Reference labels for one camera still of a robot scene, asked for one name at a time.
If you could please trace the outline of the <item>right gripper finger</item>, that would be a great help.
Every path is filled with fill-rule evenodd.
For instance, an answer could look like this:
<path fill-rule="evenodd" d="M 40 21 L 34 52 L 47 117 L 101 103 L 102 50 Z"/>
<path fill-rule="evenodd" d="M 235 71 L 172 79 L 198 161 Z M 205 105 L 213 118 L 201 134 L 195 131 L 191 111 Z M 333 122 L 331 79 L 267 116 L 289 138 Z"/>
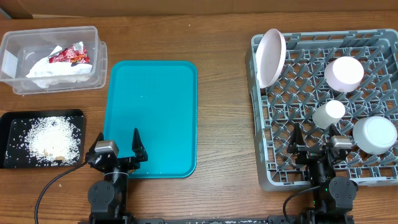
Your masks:
<path fill-rule="evenodd" d="M 329 125 L 328 130 L 329 130 L 329 137 L 341 136 L 341 133 L 339 132 L 335 124 Z"/>
<path fill-rule="evenodd" d="M 290 142 L 287 148 L 287 152 L 291 154 L 301 153 L 305 148 L 305 142 L 302 136 L 302 130 L 298 123 L 294 124 L 294 130 L 290 137 Z"/>

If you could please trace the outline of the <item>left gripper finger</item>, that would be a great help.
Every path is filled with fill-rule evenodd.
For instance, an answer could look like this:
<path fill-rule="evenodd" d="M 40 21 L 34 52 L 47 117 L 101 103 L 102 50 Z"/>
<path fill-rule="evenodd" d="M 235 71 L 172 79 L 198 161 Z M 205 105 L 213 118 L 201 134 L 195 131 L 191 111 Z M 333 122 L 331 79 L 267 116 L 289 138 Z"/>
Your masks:
<path fill-rule="evenodd" d="M 99 141 L 102 141 L 103 139 L 104 139 L 103 133 L 99 133 L 99 135 L 97 136 L 96 140 L 94 141 L 94 143 L 93 143 L 93 144 L 91 145 L 91 147 L 89 148 L 88 153 L 94 153 L 96 144 L 97 144 Z"/>
<path fill-rule="evenodd" d="M 148 154 L 147 154 L 145 147 L 141 141 L 139 130 L 137 128 L 134 129 L 134 133 L 133 133 L 132 151 L 135 153 L 136 161 L 138 161 L 138 162 L 148 161 Z"/>

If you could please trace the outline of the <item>white paper cup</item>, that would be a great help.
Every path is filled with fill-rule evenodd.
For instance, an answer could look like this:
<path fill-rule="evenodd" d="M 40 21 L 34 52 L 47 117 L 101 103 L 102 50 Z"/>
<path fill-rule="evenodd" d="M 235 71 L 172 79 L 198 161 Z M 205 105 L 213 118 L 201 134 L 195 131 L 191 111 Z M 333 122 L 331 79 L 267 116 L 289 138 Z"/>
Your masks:
<path fill-rule="evenodd" d="M 331 100 L 317 108 L 312 115 L 313 122 L 320 129 L 328 129 L 332 124 L 336 124 L 346 113 L 342 102 Z"/>

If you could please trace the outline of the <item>grey bowl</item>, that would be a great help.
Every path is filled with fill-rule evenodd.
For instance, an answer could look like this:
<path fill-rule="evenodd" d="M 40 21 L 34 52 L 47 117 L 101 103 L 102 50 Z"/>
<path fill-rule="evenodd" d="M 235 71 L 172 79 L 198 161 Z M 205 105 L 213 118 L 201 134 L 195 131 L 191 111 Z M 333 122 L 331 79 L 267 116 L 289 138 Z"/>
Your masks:
<path fill-rule="evenodd" d="M 356 122 L 353 128 L 353 139 L 362 151 L 380 155 L 396 143 L 397 130 L 387 118 L 372 116 Z"/>

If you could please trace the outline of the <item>rice food scraps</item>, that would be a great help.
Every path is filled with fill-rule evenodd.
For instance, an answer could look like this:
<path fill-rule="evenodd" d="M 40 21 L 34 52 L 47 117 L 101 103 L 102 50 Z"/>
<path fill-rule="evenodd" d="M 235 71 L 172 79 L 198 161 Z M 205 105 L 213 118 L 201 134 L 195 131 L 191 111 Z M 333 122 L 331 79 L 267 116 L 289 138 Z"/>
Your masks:
<path fill-rule="evenodd" d="M 5 168 L 72 166 L 80 160 L 84 117 L 14 119 L 5 152 Z"/>

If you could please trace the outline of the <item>small white plate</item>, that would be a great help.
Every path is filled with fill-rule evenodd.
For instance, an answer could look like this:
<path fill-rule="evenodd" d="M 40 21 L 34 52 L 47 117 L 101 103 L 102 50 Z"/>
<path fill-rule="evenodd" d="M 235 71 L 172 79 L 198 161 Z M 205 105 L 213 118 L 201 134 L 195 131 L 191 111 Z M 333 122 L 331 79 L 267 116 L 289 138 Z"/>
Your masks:
<path fill-rule="evenodd" d="M 364 77 L 364 68 L 353 57 L 340 57 L 326 66 L 324 77 L 332 89 L 348 93 L 359 87 Z"/>

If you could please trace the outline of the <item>white napkin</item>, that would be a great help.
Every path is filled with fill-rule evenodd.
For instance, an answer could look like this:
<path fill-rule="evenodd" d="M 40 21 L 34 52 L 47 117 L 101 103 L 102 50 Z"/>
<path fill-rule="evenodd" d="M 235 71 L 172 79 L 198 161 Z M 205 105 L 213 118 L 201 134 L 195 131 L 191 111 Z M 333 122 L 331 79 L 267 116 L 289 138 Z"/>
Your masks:
<path fill-rule="evenodd" d="M 48 88 L 50 85 L 59 83 L 79 83 L 85 82 L 89 76 L 76 77 L 76 75 L 90 73 L 92 65 L 89 63 L 79 63 L 73 65 L 71 62 L 49 62 L 49 57 L 61 51 L 61 46 L 56 46 L 51 54 L 40 59 L 26 75 L 27 78 L 50 77 L 50 79 L 34 80 L 34 83 L 40 88 Z"/>

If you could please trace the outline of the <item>red snack wrapper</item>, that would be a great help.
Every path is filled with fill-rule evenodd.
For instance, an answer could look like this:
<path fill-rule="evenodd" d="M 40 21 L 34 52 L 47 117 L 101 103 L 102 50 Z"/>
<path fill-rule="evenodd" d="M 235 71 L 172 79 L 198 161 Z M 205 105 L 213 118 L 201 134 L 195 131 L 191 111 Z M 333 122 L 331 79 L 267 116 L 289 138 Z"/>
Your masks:
<path fill-rule="evenodd" d="M 90 58 L 83 42 L 77 42 L 49 56 L 49 63 L 70 62 L 72 64 L 89 63 Z"/>

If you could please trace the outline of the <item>large white plate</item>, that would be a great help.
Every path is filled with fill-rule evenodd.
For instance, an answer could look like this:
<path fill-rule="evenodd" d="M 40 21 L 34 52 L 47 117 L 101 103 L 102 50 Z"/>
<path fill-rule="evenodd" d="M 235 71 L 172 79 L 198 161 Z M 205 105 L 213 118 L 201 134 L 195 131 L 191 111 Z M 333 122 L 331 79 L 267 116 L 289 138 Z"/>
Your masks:
<path fill-rule="evenodd" d="M 277 29 L 268 30 L 256 51 L 257 79 L 260 88 L 272 86 L 279 78 L 285 63 L 286 43 Z"/>

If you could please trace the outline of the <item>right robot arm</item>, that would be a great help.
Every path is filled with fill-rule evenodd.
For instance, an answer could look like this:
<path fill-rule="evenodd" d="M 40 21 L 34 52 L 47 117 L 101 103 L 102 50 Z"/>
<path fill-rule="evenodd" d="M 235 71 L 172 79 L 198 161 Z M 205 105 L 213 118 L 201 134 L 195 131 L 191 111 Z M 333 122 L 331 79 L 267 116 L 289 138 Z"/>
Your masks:
<path fill-rule="evenodd" d="M 328 142 L 307 147 L 300 125 L 294 124 L 287 152 L 296 154 L 295 162 L 305 166 L 311 187 L 292 194 L 285 200 L 282 211 L 287 223 L 354 223 L 353 217 L 347 213 L 353 209 L 358 185 L 347 177 L 337 176 L 334 170 L 334 166 L 344 161 L 352 151 L 353 144 L 350 138 L 340 134 L 334 124 L 328 129 Z M 287 203 L 307 192 L 313 194 L 313 207 L 290 218 L 286 211 Z"/>

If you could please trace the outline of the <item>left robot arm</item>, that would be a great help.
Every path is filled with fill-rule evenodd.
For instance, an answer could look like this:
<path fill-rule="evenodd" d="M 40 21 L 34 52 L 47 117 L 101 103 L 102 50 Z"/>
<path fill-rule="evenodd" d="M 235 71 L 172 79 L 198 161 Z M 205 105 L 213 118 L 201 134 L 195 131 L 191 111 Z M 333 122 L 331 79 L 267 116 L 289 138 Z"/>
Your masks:
<path fill-rule="evenodd" d="M 88 191 L 91 205 L 89 223 L 137 223 L 134 215 L 126 211 L 129 174 L 148 161 L 138 129 L 134 129 L 131 157 L 119 158 L 119 149 L 113 140 L 105 141 L 99 133 L 86 153 L 85 162 L 103 173 L 104 179 L 95 182 Z"/>

